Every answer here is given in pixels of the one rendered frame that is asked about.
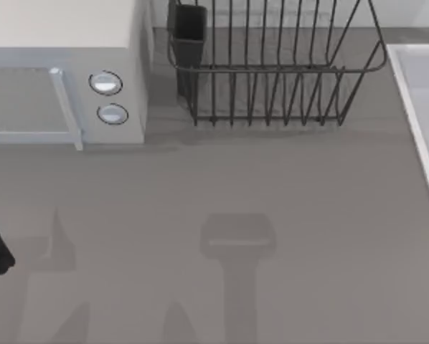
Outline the pale microwave oven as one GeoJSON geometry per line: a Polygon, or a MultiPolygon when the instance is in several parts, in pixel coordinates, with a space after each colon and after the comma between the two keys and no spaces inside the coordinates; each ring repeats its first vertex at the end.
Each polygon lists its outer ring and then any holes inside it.
{"type": "Polygon", "coordinates": [[[149,111],[154,33],[150,0],[0,0],[0,67],[59,67],[90,144],[139,145],[149,111]],[[122,90],[94,92],[88,78],[116,73],[122,90]],[[122,125],[107,125],[100,106],[127,109],[122,125]]]}

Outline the large microwave knob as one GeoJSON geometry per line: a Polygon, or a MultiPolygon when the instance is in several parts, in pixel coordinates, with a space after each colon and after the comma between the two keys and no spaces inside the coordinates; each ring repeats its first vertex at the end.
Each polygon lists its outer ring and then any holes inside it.
{"type": "Polygon", "coordinates": [[[88,78],[90,88],[99,95],[112,96],[123,88],[122,79],[114,72],[103,70],[88,78]]]}

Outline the microwave glass door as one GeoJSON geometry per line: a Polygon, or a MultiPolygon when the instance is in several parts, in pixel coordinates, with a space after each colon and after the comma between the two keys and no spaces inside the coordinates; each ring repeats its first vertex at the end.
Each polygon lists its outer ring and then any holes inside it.
{"type": "Polygon", "coordinates": [[[0,67],[0,145],[72,144],[84,148],[66,72],[0,67]]]}

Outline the small microwave knob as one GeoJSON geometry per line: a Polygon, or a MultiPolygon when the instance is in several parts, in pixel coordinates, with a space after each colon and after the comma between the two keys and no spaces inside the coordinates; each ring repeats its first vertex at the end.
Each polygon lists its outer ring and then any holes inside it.
{"type": "Polygon", "coordinates": [[[127,109],[116,103],[100,106],[96,113],[98,118],[107,125],[122,125],[129,118],[127,109]]]}

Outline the black cutlery holder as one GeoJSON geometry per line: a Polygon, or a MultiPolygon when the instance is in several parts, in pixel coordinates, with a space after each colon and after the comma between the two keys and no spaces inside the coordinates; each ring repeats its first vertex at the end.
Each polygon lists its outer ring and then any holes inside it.
{"type": "Polygon", "coordinates": [[[176,70],[178,95],[190,100],[194,95],[207,35],[207,7],[169,0],[167,30],[176,70]]]}

